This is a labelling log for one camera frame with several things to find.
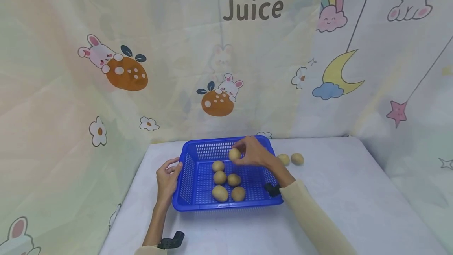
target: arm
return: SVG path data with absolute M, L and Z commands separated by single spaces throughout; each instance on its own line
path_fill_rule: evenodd
M 153 209 L 151 222 L 143 240 L 143 245 L 135 255 L 166 255 L 167 251 L 157 248 L 162 240 L 165 217 L 171 205 L 173 193 L 176 190 L 178 175 L 182 169 L 182 163 L 177 166 L 169 166 L 178 162 L 179 158 L 165 162 L 156 172 L 157 178 L 157 201 Z
M 168 207 L 163 203 L 156 203 L 153 209 L 151 222 L 149 223 L 148 232 L 143 240 L 142 246 L 157 246 L 162 240 L 164 232 L 165 217 L 167 216 Z
M 280 192 L 293 211 L 307 237 L 320 255 L 354 255 L 352 245 L 335 223 L 314 201 L 301 180 L 294 180 L 282 165 L 270 166 L 270 171 L 283 188 Z
M 236 165 L 264 166 L 272 172 L 282 187 L 280 192 L 283 199 L 320 255 L 357 254 L 335 223 L 310 196 L 304 183 L 296 181 L 280 160 L 255 137 L 245 137 L 233 147 L 245 151 L 242 159 L 233 161 Z

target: person's left hand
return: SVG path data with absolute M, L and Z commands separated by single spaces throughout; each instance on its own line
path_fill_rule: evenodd
M 170 166 L 172 163 L 178 162 L 179 157 L 167 160 L 157 171 L 157 203 L 166 205 L 167 208 L 171 204 L 171 198 L 178 184 L 178 175 L 182 169 L 182 163 L 177 166 Z

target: potato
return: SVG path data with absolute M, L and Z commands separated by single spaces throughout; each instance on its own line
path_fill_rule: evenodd
M 300 153 L 294 153 L 291 155 L 291 162 L 296 166 L 304 164 L 304 157 Z
M 225 164 L 222 161 L 215 161 L 212 163 L 212 170 L 214 172 L 223 171 L 225 169 Z
M 222 185 L 227 179 L 226 174 L 223 171 L 218 171 L 214 174 L 214 183 L 217 185 Z
M 228 191 L 223 186 L 215 186 L 212 190 L 212 196 L 219 202 L 226 202 L 228 199 Z
M 245 189 L 242 188 L 241 186 L 236 187 L 233 189 L 231 192 L 231 198 L 233 198 L 233 201 L 235 202 L 242 202 L 244 201 L 245 198 Z
M 236 148 L 232 148 L 230 150 L 229 156 L 230 156 L 230 160 L 235 161 L 235 160 L 241 158 L 241 152 Z
M 241 184 L 241 177 L 237 174 L 228 175 L 228 184 L 233 187 L 238 186 Z
M 279 154 L 277 156 L 283 163 L 284 166 L 289 166 L 289 157 L 286 154 Z

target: white flower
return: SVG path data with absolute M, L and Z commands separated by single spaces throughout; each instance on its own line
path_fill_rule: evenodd
M 291 84 L 296 85 L 296 89 L 301 89 L 302 84 L 305 81 L 305 74 L 307 73 L 307 68 L 306 67 L 300 67 L 297 72 L 296 76 L 293 77 L 291 80 Z
M 142 117 L 140 118 L 140 129 L 154 131 L 159 129 L 159 126 L 156 124 L 156 121 L 153 120 L 152 118 Z
M 121 208 L 121 204 L 118 204 L 118 206 L 116 207 L 116 210 L 115 210 L 114 213 L 110 216 L 110 221 L 109 221 L 109 231 L 110 231 L 110 229 L 111 229 L 112 226 L 113 226 L 114 220 L 116 220 L 116 216 L 118 216 L 118 213 L 119 213 L 119 211 L 120 211 L 120 208 Z
M 90 124 L 90 134 L 93 136 L 91 142 L 93 146 L 98 147 L 99 145 L 107 144 L 107 131 L 105 130 L 104 123 L 102 123 L 101 118 L 96 117 L 96 121 L 93 121 Z
M 258 132 L 256 135 L 257 136 L 265 136 L 268 139 L 272 139 L 272 133 L 271 132 Z

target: white table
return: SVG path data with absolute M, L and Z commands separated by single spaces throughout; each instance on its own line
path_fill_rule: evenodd
M 179 156 L 184 142 L 150 145 L 101 255 L 133 255 L 148 229 L 156 201 L 155 171 Z M 447 254 L 405 198 L 354 137 L 274 139 L 275 154 L 301 153 L 289 170 L 357 250 L 366 255 Z M 179 213 L 170 208 L 164 237 L 185 233 L 169 254 L 316 254 L 286 204 L 240 211 Z

